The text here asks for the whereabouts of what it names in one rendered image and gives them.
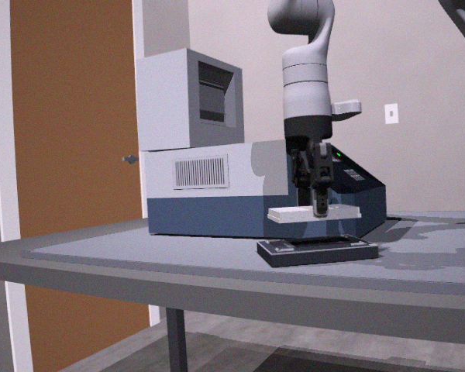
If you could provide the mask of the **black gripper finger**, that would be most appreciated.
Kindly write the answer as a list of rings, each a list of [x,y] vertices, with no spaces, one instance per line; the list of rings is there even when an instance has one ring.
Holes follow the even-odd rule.
[[[298,206],[310,206],[311,205],[311,190],[310,179],[301,173],[299,152],[296,153],[297,149],[291,149],[291,181],[292,184],[297,188],[297,203]],[[301,178],[301,180],[300,180]]]
[[[331,143],[313,143],[312,149],[314,169],[309,167],[305,151],[299,151],[299,160],[303,165],[305,176],[310,179],[312,189],[315,189],[312,190],[313,213],[327,215],[329,213],[327,188],[334,182],[332,146]]]

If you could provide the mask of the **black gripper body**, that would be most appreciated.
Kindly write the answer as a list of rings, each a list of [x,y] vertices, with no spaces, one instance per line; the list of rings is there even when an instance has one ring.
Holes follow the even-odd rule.
[[[296,141],[297,150],[305,151],[308,165],[314,169],[312,144],[332,137],[332,116],[303,115],[284,119],[284,138]]]

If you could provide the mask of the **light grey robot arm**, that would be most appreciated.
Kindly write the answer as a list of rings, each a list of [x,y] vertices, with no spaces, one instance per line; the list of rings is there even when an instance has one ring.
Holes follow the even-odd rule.
[[[465,38],[465,0],[438,1]],[[267,18],[272,30],[307,35],[310,43],[291,48],[282,57],[284,119],[330,115],[332,122],[337,122],[362,112],[358,99],[331,104],[326,61],[334,16],[332,0],[269,2]]]

